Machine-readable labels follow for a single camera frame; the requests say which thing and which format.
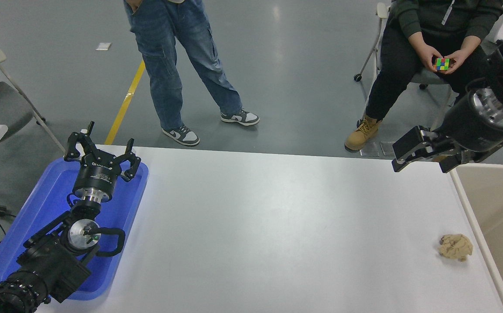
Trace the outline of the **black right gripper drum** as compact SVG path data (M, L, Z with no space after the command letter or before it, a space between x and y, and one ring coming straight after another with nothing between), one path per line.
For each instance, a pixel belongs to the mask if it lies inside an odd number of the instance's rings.
M493 92L469 92L448 113L436 132L453 139L458 152L480 163L503 148L503 104Z

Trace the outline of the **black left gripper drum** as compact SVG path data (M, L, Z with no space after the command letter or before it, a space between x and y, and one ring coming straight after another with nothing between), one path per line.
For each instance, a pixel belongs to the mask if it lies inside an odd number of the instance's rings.
M80 170L73 185L73 193L83 198L96 195L99 202L112 200L117 178L120 176L121 167L119 164L100 164L96 162L80 163Z

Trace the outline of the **person's left hand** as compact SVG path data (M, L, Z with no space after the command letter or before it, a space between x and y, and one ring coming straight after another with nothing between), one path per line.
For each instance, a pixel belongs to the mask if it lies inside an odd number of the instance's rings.
M474 49L470 48L460 48L452 52L450 55L446 55L443 58L449 60L449 67L447 70L439 70L442 74L452 74L454 71L458 70L460 66L472 55Z

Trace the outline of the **person's right hand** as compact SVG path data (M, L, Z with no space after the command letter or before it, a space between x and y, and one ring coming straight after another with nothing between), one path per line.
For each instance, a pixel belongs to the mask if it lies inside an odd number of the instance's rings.
M417 48L416 52L420 57L420 61L424 67L432 71L432 73L437 73L438 70L434 67L433 59L441 59L443 56L432 46L421 43Z

